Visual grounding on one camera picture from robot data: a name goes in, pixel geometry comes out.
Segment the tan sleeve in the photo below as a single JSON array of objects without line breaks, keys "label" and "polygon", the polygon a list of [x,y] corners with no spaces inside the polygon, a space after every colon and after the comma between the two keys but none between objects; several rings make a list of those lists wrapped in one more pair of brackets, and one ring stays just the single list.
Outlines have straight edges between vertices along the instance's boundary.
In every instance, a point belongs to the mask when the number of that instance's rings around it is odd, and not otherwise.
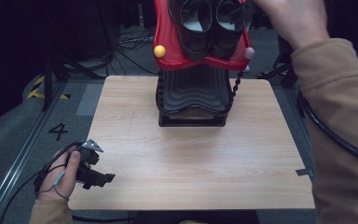
[{"label": "tan sleeve", "polygon": [[69,224],[73,223],[71,210],[64,201],[36,200],[32,210],[30,224]]},{"label": "tan sleeve", "polygon": [[[329,39],[292,54],[300,88],[315,114],[358,147],[358,58],[351,42]],[[310,121],[318,223],[358,223],[358,159]]]}]

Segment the gray carpet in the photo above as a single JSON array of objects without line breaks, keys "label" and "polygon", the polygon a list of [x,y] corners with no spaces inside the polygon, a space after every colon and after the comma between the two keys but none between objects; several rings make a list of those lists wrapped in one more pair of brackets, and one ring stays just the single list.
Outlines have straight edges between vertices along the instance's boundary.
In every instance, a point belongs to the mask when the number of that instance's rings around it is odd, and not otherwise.
[{"label": "gray carpet", "polygon": [[[256,78],[260,72],[272,69],[272,65],[279,53],[277,37],[274,31],[264,28],[251,30],[250,37],[256,55],[250,62],[250,73],[246,74],[245,78]],[[126,55],[147,71],[155,73],[158,71],[152,56],[151,44],[147,44],[141,49],[126,51]],[[112,66],[107,66],[108,75],[154,76],[153,74],[147,74],[146,71],[140,69],[122,55],[115,53],[115,56]],[[97,62],[85,62],[83,64],[87,66],[94,63]],[[105,67],[95,72],[106,76]],[[15,177],[18,180],[15,181],[14,188],[9,190],[11,193],[30,175],[41,169],[55,151],[74,141],[86,140],[103,82],[90,79],[82,74],[72,74],[68,83],[63,86],[62,92],[58,93],[69,94],[70,98],[57,100],[48,114],[41,112],[43,99],[26,98],[33,85],[34,80],[24,90],[23,103],[0,118],[0,186],[4,181],[5,174],[23,149],[24,143],[29,139],[35,124],[40,120],[41,116],[45,116],[46,119],[40,127],[38,135],[34,136],[34,141],[30,145],[32,153],[29,159],[24,161],[26,163],[24,163],[23,169],[20,170],[20,176]],[[59,84],[55,82],[54,86],[58,88]],[[309,143],[303,133],[302,120],[298,118],[293,108],[293,99],[288,96],[288,90],[283,90],[280,86],[274,85],[274,92],[303,162],[308,169],[313,171]],[[58,125],[64,125],[64,129],[68,133],[63,133],[59,137],[56,133],[49,132]],[[4,223],[27,223],[33,204],[34,190],[32,183],[30,183],[12,202]],[[84,217],[98,218],[127,217],[129,215],[128,212],[115,211],[82,211],[81,213],[75,213]],[[257,211],[257,214],[259,222],[262,224],[315,223],[316,219],[314,210],[260,210]],[[136,213],[131,212],[130,215],[136,216]]]}]

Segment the hand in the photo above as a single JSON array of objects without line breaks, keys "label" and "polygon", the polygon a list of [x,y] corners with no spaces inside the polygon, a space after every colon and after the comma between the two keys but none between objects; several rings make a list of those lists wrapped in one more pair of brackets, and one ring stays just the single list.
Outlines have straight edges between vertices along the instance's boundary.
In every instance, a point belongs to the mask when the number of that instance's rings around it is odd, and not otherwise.
[{"label": "hand", "polygon": [[330,38],[323,0],[255,0],[294,50]]},{"label": "hand", "polygon": [[[52,170],[48,173],[45,180],[42,183],[42,187],[37,196],[38,200],[47,201],[47,200],[60,200],[60,201],[67,201],[65,198],[69,198],[74,191],[75,183],[76,183],[76,172],[77,167],[80,163],[80,153],[75,151],[76,147],[69,148],[66,153],[63,153],[55,162],[53,162],[50,166],[54,168],[56,166],[62,165],[66,163],[68,157],[70,157],[68,164],[57,169]],[[57,179],[57,176],[65,170],[65,174],[62,177],[60,183],[56,186],[55,189],[52,189],[53,182]]]}]

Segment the light wood surface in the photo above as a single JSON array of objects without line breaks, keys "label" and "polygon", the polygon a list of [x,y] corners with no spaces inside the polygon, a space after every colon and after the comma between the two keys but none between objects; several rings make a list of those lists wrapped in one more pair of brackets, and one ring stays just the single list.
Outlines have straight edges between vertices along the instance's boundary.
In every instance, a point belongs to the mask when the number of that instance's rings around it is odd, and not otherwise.
[{"label": "light wood surface", "polygon": [[159,127],[156,86],[156,77],[106,79],[89,138],[105,150],[93,169],[117,176],[76,186],[72,209],[314,208],[266,80],[242,81],[225,127]]}]

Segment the red plastic frame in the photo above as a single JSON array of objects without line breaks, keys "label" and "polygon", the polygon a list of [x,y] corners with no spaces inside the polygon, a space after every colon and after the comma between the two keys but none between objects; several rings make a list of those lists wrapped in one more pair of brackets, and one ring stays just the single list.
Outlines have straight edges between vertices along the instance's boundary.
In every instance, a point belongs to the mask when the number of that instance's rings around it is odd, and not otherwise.
[{"label": "red plastic frame", "polygon": [[246,68],[249,60],[244,58],[244,50],[251,46],[246,29],[240,38],[237,50],[229,59],[218,59],[208,55],[205,59],[192,62],[185,58],[180,49],[178,34],[168,11],[168,0],[155,0],[157,13],[157,29],[153,42],[153,48],[162,45],[166,49],[164,57],[155,56],[156,63],[160,69],[179,70],[194,66],[199,63],[206,63],[212,66],[227,70],[241,71]]}]

